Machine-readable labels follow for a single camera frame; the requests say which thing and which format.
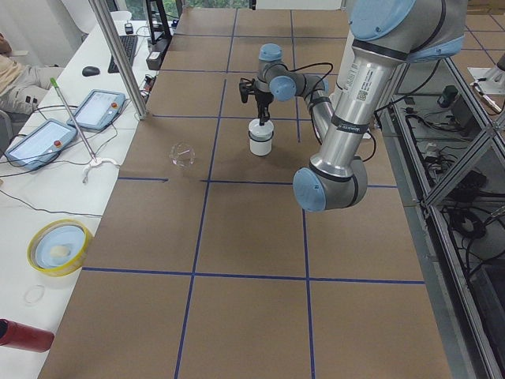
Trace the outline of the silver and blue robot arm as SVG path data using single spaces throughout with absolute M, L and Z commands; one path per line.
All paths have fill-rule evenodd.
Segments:
M 260 48 L 256 92 L 286 101 L 300 96 L 311 114 L 320 150 L 293 179 L 298 204 L 308 212 L 348 208 L 365 195 L 368 179 L 357 148 L 393 70 L 457 54 L 463 45 L 466 1 L 352 1 L 348 21 L 353 61 L 337 103 L 316 75 L 295 73 L 281 48 Z

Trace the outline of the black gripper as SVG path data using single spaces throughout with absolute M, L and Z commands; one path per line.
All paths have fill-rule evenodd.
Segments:
M 263 126 L 264 122 L 270 120 L 270 112 L 268 107 L 272 103 L 272 94 L 270 92 L 263 92 L 259 89 L 256 89 L 255 100 L 258 108 L 258 119 L 260 125 Z

